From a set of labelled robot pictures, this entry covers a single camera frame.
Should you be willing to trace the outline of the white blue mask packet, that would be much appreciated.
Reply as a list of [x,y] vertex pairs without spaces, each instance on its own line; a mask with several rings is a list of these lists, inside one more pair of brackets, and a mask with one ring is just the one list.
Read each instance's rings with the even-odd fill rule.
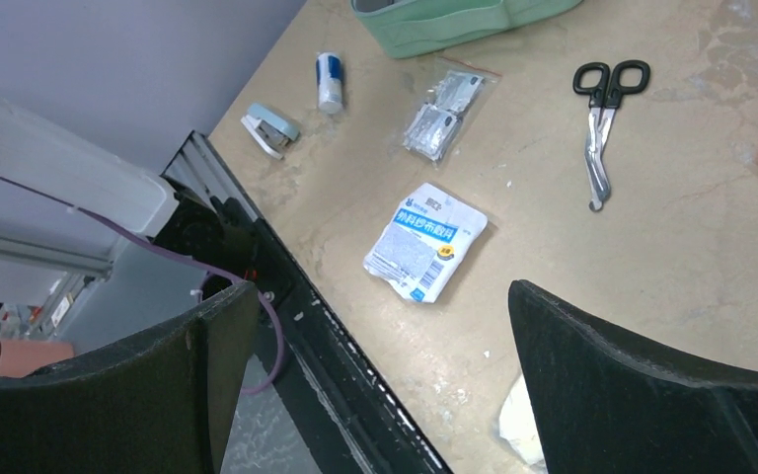
[[481,211],[425,183],[400,202],[363,267],[407,301],[434,303],[488,223]]

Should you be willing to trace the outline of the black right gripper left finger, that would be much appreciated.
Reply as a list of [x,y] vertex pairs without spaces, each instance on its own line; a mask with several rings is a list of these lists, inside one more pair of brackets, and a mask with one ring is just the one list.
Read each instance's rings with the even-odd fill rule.
[[249,282],[114,343],[0,377],[0,473],[216,473],[260,312]]

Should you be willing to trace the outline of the gauze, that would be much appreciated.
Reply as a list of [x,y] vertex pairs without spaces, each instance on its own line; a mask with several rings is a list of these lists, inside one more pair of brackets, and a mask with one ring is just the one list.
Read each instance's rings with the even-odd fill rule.
[[514,381],[501,405],[497,432],[532,472],[548,472],[524,374]]

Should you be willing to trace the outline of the black handled scissors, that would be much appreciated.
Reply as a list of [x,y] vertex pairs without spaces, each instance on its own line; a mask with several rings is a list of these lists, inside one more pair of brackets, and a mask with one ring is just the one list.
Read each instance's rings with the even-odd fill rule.
[[[623,84],[622,76],[627,70],[640,73],[637,85]],[[612,194],[602,157],[616,112],[625,96],[640,94],[647,88],[650,77],[650,65],[640,59],[624,60],[614,68],[604,62],[587,62],[574,72],[573,91],[589,100],[583,158],[591,190],[588,207],[592,212],[601,211]]]

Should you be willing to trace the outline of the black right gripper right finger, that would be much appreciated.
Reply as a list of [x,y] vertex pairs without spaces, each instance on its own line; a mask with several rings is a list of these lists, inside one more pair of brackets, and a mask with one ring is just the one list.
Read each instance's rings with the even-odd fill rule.
[[552,473],[758,473],[758,371],[691,355],[528,280],[508,311]]

